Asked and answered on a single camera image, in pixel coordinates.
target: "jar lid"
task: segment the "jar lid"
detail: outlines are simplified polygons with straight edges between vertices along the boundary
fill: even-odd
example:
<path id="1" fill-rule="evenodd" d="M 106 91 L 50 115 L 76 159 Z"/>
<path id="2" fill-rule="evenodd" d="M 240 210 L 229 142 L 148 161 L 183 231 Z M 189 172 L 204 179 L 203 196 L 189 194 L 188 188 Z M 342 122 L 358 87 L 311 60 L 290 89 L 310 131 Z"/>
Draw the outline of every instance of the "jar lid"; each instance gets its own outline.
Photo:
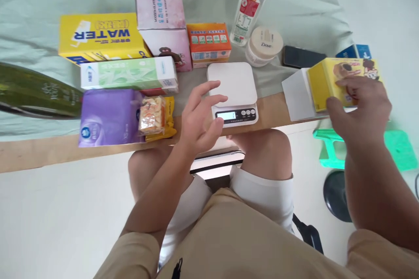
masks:
<path id="1" fill-rule="evenodd" d="M 277 31 L 259 26 L 253 31 L 249 46 L 258 58 L 272 59 L 281 51 L 284 41 Z"/>

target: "white kitchen scale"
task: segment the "white kitchen scale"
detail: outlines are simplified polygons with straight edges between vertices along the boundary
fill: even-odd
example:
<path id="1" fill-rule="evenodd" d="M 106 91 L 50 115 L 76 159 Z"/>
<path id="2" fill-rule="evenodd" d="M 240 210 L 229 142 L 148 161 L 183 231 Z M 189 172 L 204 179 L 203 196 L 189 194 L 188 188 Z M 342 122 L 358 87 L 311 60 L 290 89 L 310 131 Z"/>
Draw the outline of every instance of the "white kitchen scale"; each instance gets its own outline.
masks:
<path id="1" fill-rule="evenodd" d="M 212 106 L 213 118 L 224 119 L 224 127 L 255 124 L 259 119 L 253 71 L 247 62 L 212 63 L 208 67 L 209 81 L 221 81 L 209 95 L 225 95 L 226 102 Z"/>

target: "smartphone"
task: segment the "smartphone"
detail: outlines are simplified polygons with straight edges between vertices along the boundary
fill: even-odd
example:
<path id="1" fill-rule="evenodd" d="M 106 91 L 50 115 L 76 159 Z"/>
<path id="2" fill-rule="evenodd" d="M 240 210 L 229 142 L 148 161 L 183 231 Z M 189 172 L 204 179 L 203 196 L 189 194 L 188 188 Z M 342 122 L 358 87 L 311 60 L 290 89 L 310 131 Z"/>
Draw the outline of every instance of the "smartphone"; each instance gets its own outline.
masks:
<path id="1" fill-rule="evenodd" d="M 282 64 L 291 68 L 311 68 L 326 58 L 325 54 L 285 46 L 282 50 Z"/>

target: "person's right hand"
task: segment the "person's right hand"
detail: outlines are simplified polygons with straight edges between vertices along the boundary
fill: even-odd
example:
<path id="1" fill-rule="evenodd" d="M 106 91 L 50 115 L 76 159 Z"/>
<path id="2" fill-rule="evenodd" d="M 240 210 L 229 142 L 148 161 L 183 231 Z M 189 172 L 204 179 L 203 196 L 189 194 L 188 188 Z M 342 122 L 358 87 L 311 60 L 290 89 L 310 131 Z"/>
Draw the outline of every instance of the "person's right hand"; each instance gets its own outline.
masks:
<path id="1" fill-rule="evenodd" d="M 219 102 L 227 101 L 224 95 L 213 95 L 203 98 L 211 89 L 217 88 L 220 81 L 208 81 L 196 86 L 189 96 L 188 103 L 182 112 L 182 132 L 177 143 L 184 153 L 195 156 L 210 150 L 223 131 L 223 118 L 215 118 L 209 128 L 205 120 L 211 113 L 211 107 Z"/>
<path id="2" fill-rule="evenodd" d="M 384 143 L 384 131 L 392 110 L 384 85 L 364 76 L 350 76 L 337 81 L 338 86 L 352 89 L 358 108 L 346 113 L 335 97 L 327 100 L 333 128 L 347 144 Z"/>

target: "white shorts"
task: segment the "white shorts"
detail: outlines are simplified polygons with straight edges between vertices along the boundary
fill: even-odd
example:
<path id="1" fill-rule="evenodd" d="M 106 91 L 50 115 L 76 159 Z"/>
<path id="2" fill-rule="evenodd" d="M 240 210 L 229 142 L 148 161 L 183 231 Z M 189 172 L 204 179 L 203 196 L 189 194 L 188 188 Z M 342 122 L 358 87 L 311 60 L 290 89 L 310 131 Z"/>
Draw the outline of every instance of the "white shorts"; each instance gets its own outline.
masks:
<path id="1" fill-rule="evenodd" d="M 233 166 L 230 178 L 230 189 L 247 205 L 275 221 L 285 230 L 293 232 L 293 177 L 285 181 L 268 180 Z M 160 251 L 162 265 L 192 230 L 211 195 L 211 189 L 205 180 L 196 175 L 191 185 L 180 197 L 173 218 L 167 227 Z"/>

